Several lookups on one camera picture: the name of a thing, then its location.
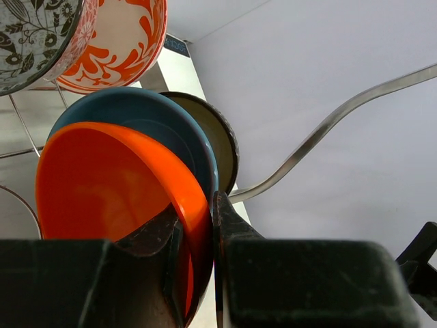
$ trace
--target black floral pattern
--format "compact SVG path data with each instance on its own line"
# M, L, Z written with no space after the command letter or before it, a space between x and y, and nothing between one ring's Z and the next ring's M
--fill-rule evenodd
M0 0L0 95L48 70L80 0Z

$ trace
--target orange bowl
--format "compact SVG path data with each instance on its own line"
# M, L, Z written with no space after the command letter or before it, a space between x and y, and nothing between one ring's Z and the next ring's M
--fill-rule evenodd
M212 220L201 187L176 155L129 128L81 122L55 133L38 163L43 238L118 241L170 202L191 254L186 314L192 316L212 270Z
M158 59L166 30L167 0L99 0L88 47L57 81L80 94L130 85Z

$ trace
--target black and white floral bowl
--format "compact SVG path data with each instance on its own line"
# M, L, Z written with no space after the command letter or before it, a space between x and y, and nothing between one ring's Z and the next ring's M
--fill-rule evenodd
M0 96L52 81L85 51L98 0L0 0Z

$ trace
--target ceiling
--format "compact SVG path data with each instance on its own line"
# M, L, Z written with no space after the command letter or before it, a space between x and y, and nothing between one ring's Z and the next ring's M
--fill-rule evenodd
M195 42L269 0L168 0L167 31Z

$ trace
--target digital clock display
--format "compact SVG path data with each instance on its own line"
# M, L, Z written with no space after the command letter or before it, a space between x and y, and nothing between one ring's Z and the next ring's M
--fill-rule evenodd
M168 34L165 36L164 48L174 51L175 53L179 53L182 56L190 58L190 53L188 52L188 48L185 42L180 41L173 36L169 36Z

